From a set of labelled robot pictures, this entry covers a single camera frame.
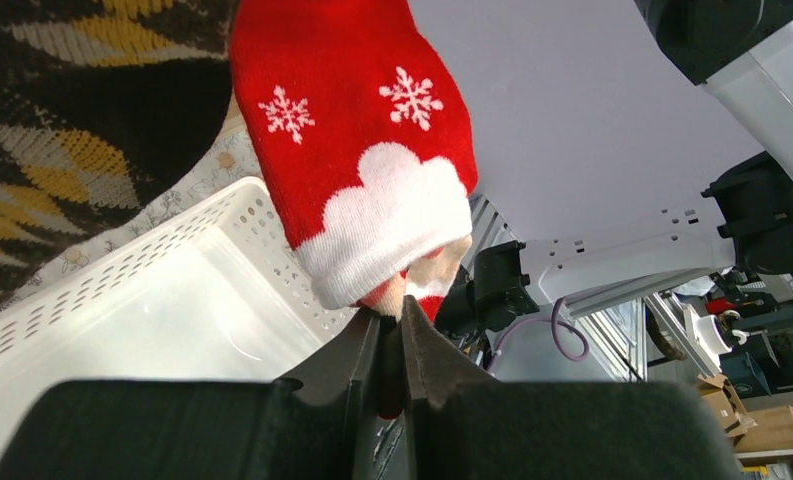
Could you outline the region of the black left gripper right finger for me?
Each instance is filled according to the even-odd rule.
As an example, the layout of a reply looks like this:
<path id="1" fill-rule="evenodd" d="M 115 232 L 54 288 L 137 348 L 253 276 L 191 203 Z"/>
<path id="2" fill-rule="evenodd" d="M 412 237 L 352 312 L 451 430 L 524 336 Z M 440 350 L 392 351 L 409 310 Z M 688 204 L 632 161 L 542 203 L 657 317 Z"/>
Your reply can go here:
<path id="1" fill-rule="evenodd" d="M 502 382 L 407 297 L 400 321 L 415 479 L 737 479 L 709 407 L 675 383 Z"/>

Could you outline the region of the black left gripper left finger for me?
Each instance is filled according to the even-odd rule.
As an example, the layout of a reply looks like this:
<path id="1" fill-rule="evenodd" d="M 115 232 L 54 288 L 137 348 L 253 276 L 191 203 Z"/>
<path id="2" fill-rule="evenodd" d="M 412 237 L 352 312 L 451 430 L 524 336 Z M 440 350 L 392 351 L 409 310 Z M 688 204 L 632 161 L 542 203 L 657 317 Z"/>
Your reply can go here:
<path id="1" fill-rule="evenodd" d="M 379 318 L 268 383 L 68 381 L 46 391 L 0 479 L 367 479 Z"/>

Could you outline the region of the white plastic basket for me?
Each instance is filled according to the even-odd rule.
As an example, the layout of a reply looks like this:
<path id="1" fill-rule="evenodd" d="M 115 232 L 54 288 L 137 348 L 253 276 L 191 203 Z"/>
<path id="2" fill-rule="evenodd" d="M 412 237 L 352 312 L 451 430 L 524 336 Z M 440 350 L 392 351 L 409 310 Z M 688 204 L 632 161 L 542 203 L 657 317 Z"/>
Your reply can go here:
<path id="1" fill-rule="evenodd" d="M 265 184 L 240 179 L 0 312 L 0 455 L 58 383 L 269 381 L 352 316 L 319 303 Z"/>

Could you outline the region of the red snowflake santa sock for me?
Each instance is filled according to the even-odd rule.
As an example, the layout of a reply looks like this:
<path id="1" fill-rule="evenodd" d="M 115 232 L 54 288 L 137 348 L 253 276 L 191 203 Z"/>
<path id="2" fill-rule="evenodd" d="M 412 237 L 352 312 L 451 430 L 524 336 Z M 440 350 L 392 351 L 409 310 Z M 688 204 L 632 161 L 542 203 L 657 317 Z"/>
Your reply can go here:
<path id="1" fill-rule="evenodd" d="M 434 318 L 472 244 L 472 124 L 405 1 L 244 1 L 233 87 L 285 236 L 329 310 Z"/>

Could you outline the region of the brown yellow argyle sock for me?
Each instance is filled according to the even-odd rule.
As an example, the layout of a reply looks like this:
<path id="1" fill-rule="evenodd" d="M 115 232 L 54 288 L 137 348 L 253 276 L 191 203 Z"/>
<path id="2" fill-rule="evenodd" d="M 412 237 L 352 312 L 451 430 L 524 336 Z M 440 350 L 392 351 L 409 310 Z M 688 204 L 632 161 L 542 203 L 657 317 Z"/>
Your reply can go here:
<path id="1" fill-rule="evenodd" d="M 0 304 L 181 180 L 232 94 L 235 1 L 0 1 Z"/>

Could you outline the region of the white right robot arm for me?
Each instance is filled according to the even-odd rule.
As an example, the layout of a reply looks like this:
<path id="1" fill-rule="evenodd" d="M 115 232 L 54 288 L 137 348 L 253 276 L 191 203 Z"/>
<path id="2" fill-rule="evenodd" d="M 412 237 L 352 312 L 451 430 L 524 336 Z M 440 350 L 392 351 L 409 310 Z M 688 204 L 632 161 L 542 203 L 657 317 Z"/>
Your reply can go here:
<path id="1" fill-rule="evenodd" d="M 703 191 L 762 151 L 793 185 L 793 1 L 412 7 L 540 306 L 587 314 L 730 266 Z"/>

